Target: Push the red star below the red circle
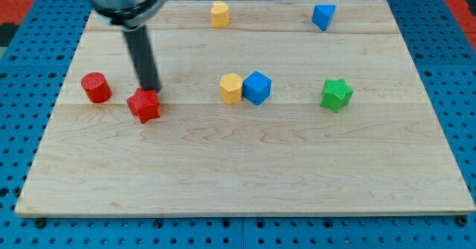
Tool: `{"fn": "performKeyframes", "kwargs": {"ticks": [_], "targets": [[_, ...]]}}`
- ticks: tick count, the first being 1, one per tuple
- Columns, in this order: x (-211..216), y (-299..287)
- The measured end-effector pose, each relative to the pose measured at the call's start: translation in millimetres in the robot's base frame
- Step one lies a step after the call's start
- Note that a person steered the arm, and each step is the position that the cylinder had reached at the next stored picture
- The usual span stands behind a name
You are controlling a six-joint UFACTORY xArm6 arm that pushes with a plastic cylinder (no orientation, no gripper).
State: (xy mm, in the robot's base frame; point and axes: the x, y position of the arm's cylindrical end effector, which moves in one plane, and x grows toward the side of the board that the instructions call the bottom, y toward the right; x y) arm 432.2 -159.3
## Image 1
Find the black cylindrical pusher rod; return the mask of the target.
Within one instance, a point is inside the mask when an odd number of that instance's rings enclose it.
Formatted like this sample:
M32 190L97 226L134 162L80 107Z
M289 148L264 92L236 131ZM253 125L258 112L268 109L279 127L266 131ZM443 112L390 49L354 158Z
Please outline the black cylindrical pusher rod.
M150 44L147 26L143 25L134 30L124 31L123 36L139 86L144 90L159 92L161 90L161 81Z

